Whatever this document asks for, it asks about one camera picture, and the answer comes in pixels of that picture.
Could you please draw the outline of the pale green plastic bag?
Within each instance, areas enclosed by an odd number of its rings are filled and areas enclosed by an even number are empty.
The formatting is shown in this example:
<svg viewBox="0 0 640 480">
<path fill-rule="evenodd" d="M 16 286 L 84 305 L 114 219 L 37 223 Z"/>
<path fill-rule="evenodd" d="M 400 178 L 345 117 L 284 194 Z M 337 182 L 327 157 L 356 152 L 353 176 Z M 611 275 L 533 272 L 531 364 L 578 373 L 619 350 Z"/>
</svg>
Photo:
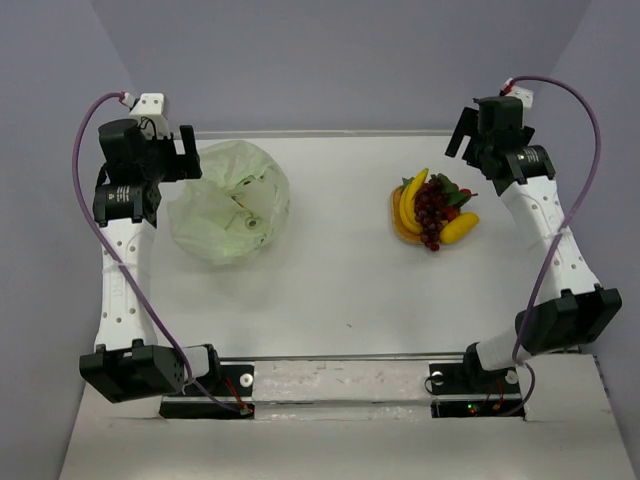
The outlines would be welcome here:
<svg viewBox="0 0 640 480">
<path fill-rule="evenodd" d="M 255 258 L 287 225 L 288 177 L 265 150 L 230 140 L 199 151 L 202 177 L 167 204 L 174 242 L 214 266 Z"/>
</svg>

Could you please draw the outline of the red fake strawberries with leaves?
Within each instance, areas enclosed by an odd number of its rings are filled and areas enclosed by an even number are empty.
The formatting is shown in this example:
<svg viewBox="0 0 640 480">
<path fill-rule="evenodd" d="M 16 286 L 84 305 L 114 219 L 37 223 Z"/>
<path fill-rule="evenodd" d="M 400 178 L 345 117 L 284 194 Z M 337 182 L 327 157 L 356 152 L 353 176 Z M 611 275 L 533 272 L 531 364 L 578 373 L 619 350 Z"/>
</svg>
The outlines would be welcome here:
<svg viewBox="0 0 640 480">
<path fill-rule="evenodd" d="M 461 214 L 462 207 L 477 193 L 461 188 L 442 173 L 434 174 L 429 180 L 431 199 L 443 220 L 452 221 Z"/>
</svg>

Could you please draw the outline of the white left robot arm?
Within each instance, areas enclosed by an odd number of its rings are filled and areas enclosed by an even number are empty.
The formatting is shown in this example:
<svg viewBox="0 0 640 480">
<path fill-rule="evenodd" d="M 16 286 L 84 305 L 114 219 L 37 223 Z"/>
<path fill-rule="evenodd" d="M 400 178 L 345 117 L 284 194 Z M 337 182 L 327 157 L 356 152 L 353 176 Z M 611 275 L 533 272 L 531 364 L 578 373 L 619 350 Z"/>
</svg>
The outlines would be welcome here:
<svg viewBox="0 0 640 480">
<path fill-rule="evenodd" d="M 179 128 L 183 150 L 154 120 L 101 125 L 105 157 L 86 210 L 102 250 L 102 305 L 94 350 L 79 359 L 82 378 L 111 403 L 215 392 L 222 369 L 210 344 L 182 347 L 150 302 L 151 250 L 160 185 L 202 175 L 192 126 Z"/>
</svg>

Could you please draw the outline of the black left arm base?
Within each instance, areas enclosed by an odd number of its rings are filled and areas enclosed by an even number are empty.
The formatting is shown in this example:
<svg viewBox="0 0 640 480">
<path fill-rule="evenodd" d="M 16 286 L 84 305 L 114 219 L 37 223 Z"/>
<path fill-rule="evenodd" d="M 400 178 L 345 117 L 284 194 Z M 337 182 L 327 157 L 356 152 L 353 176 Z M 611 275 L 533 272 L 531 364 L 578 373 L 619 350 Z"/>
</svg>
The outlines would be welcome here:
<svg viewBox="0 0 640 480">
<path fill-rule="evenodd" d="M 249 420 L 254 417 L 255 363 L 222 361 L 221 378 L 200 377 L 197 386 L 162 398 L 159 415 L 176 420 Z"/>
</svg>

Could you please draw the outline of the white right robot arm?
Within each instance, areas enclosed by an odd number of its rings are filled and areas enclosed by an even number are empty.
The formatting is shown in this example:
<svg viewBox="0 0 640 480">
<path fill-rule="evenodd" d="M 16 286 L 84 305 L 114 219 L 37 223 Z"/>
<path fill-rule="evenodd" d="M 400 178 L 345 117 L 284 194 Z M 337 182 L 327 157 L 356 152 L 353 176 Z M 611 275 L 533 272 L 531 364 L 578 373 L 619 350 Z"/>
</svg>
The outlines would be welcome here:
<svg viewBox="0 0 640 480">
<path fill-rule="evenodd" d="M 532 144 L 534 130 L 523 123 L 526 105 L 509 95 L 476 100 L 463 110 L 445 151 L 492 182 L 541 268 L 533 303 L 513 326 L 465 351 L 460 379 L 473 392 L 486 390 L 520 361 L 594 342 L 622 306 L 619 291 L 602 286 L 566 223 L 552 161 Z"/>
</svg>

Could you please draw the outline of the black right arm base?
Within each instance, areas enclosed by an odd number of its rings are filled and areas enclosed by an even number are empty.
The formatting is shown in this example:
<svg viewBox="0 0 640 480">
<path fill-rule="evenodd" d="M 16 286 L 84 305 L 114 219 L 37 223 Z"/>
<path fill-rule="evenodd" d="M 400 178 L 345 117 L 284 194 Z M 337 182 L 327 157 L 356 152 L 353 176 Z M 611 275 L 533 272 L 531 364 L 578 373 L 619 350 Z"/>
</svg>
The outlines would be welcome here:
<svg viewBox="0 0 640 480">
<path fill-rule="evenodd" d="M 493 372 L 487 383 L 473 385 L 461 362 L 431 363 L 424 380 L 434 419 L 523 417 L 519 378 L 514 369 Z"/>
</svg>

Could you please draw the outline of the dark red fake grapes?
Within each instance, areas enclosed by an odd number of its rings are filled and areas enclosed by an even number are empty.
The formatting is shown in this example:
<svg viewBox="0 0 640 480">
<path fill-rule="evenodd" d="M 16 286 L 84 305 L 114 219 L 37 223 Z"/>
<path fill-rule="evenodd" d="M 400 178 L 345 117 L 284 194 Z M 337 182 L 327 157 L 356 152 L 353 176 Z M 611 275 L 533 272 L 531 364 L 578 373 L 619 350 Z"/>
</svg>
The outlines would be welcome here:
<svg viewBox="0 0 640 480">
<path fill-rule="evenodd" d="M 441 175 L 432 175 L 414 196 L 415 220 L 421 228 L 420 241 L 430 251 L 440 249 L 440 232 L 444 228 L 444 209 L 449 192 Z"/>
</svg>

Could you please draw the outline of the yellow fake banana bunch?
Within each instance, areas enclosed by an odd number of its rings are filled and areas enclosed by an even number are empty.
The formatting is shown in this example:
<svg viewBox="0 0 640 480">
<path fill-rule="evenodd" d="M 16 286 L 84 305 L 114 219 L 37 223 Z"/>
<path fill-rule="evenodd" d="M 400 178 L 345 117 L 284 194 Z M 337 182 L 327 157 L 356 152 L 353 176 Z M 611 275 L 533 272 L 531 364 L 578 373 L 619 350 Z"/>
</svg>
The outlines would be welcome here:
<svg viewBox="0 0 640 480">
<path fill-rule="evenodd" d="M 424 184 L 428 174 L 428 168 L 419 172 L 404 188 L 400 198 L 399 211 L 401 222 L 404 227 L 414 235 L 419 235 L 422 230 L 422 227 L 415 220 L 415 197 L 418 190 Z"/>
</svg>

